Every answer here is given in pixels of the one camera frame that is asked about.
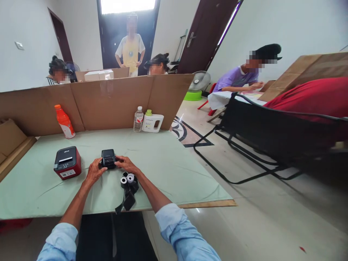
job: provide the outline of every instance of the white box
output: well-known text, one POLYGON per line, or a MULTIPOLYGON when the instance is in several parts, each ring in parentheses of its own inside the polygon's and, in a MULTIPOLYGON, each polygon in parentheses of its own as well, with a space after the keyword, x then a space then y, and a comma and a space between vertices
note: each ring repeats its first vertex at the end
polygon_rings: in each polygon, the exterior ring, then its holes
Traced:
POLYGON ((99 73, 100 71, 88 72, 84 75, 84 80, 85 81, 99 80, 99 73))
POLYGON ((106 79, 113 79, 113 70, 99 71, 99 80, 106 80, 106 79))

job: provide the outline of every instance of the table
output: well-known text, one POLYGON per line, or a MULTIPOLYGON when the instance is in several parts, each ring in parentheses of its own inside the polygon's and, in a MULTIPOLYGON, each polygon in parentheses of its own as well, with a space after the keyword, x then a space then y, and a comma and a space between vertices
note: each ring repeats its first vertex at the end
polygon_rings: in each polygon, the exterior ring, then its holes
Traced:
MULTIPOLYGON (((41 137, 0 183, 0 219, 62 216, 84 181, 89 164, 103 149, 128 156, 174 203, 184 208, 236 206, 231 196, 169 131, 132 129, 79 132, 41 137), (82 173, 62 181, 53 171, 56 152, 76 146, 82 173)), ((107 170, 94 184, 84 214, 113 212, 123 199, 121 169, 107 170)), ((150 210, 140 187, 131 210, 150 210)))
MULTIPOLYGON (((261 96, 261 94, 257 91, 255 92, 241 92, 242 95, 247 97, 249 100, 259 104, 259 105, 265 105, 265 101, 260 101, 258 98, 261 96)), ((223 91, 223 92, 212 92, 211 94, 208 95, 208 101, 209 101, 209 106, 212 110, 220 109, 225 107, 229 100, 231 99, 232 92, 230 91, 223 91)), ((248 103, 246 100, 244 100, 242 97, 236 96, 236 100, 239 100, 241 102, 248 103)), ((215 120, 221 113, 223 113, 225 109, 223 109, 221 112, 216 114, 214 117, 211 119, 207 120, 207 122, 211 122, 215 120)))

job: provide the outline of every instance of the orange plastic bottle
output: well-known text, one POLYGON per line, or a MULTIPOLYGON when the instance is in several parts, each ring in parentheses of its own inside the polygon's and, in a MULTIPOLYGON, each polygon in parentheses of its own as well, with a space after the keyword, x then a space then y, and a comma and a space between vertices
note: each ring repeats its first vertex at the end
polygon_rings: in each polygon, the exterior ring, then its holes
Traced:
POLYGON ((57 113, 57 121, 59 125, 61 126, 65 137, 66 138, 75 137, 75 132, 74 132, 73 126, 71 125, 70 119, 67 116, 67 114, 63 111, 60 104, 55 105, 54 108, 57 113))

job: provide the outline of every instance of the door handle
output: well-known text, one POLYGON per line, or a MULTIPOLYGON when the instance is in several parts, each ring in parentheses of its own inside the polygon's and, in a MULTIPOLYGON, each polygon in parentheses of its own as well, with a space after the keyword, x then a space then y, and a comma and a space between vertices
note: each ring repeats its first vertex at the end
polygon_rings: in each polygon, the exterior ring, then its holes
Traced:
POLYGON ((188 43, 187 43, 187 47, 188 47, 188 48, 190 47, 190 44, 191 44, 192 39, 196 38, 196 36, 193 36, 194 34, 195 34, 195 32, 192 32, 192 33, 191 33, 191 36, 190 36, 190 38, 189 38, 189 40, 188 40, 188 43))

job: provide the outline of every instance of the red receipt printer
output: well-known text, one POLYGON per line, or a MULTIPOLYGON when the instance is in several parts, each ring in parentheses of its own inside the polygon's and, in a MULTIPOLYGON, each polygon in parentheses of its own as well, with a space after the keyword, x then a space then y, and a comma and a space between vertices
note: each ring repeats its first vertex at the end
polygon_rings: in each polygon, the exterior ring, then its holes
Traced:
POLYGON ((62 180, 81 174, 81 157, 75 146, 61 149, 55 157, 54 169, 62 180))

